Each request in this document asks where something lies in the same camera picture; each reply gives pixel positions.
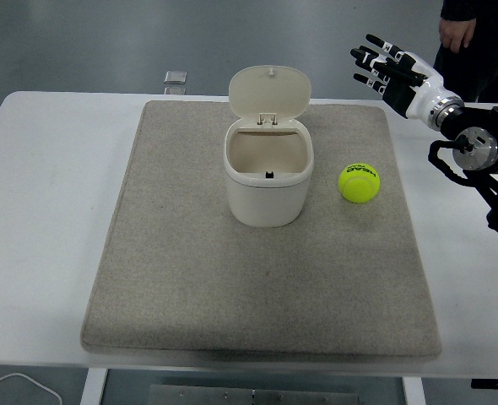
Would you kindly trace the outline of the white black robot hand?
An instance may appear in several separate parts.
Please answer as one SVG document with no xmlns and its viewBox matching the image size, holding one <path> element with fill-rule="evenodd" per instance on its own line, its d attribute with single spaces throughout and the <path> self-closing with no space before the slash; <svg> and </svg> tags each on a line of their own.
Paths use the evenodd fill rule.
<svg viewBox="0 0 498 405">
<path fill-rule="evenodd" d="M 355 65 L 365 71 L 355 73 L 354 79 L 376 91 L 400 116 L 429 121 L 434 106 L 452 96 L 444 89 L 442 76 L 412 52 L 375 35 L 365 39 L 374 48 L 350 51 Z"/>
</svg>

